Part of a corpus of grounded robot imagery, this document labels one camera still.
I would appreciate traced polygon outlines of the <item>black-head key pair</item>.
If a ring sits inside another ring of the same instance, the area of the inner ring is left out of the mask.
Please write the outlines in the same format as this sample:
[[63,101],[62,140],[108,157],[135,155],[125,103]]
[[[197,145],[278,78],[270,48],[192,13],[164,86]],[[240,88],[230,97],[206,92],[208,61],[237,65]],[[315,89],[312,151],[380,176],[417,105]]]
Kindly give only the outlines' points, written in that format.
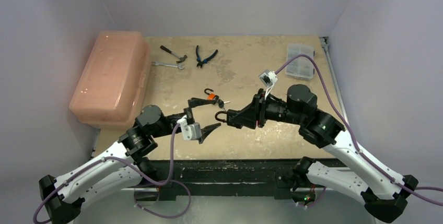
[[219,106],[219,108],[225,110],[225,104],[230,103],[230,101],[223,101],[221,99],[217,100],[217,105]]

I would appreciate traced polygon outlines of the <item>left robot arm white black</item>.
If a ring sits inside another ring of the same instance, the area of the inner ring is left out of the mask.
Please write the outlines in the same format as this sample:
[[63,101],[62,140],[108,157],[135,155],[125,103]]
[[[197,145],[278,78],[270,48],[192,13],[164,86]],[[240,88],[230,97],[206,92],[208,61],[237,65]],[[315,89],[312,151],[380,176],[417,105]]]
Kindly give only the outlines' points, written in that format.
[[[69,223],[79,216],[87,201],[103,192],[138,184],[162,187],[175,182],[173,158],[176,133],[182,133],[185,140],[203,143],[221,124],[201,128],[193,117],[192,109],[215,103],[214,100],[191,98],[182,113],[168,116],[156,105],[144,107],[135,118],[134,125],[104,152],[71,172],[58,177],[46,175],[39,180],[42,202],[33,214],[33,223],[38,223],[38,214],[43,208],[49,216],[46,223]],[[171,137],[169,171],[165,179],[157,181],[155,169],[146,156],[157,148],[155,138],[163,136]]]

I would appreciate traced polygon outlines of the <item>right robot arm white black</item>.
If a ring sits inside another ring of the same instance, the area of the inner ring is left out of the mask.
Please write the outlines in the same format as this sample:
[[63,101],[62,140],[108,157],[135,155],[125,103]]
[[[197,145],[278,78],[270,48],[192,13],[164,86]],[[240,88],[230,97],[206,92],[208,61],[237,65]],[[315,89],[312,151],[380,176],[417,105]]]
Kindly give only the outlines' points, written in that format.
[[242,110],[228,110],[226,114],[225,123],[235,128],[255,129],[268,120],[298,125],[304,140],[348,167],[347,172],[341,172],[303,157],[293,168],[292,176],[282,176],[293,189],[308,183],[326,186],[355,199],[376,219],[391,223],[403,214],[408,196],[418,185],[412,175],[389,169],[354,143],[340,121],[318,109],[317,96],[305,85],[290,86],[286,100],[265,97],[264,91],[259,90]]

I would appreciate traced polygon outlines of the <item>orange black Opel padlock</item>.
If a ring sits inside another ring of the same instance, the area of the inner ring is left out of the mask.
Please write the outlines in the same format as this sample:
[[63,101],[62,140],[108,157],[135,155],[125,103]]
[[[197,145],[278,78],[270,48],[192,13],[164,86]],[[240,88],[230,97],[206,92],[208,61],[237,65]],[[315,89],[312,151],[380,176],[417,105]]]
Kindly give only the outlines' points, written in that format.
[[207,100],[214,100],[216,104],[219,104],[219,95],[216,95],[213,89],[206,88],[204,93],[208,95]]

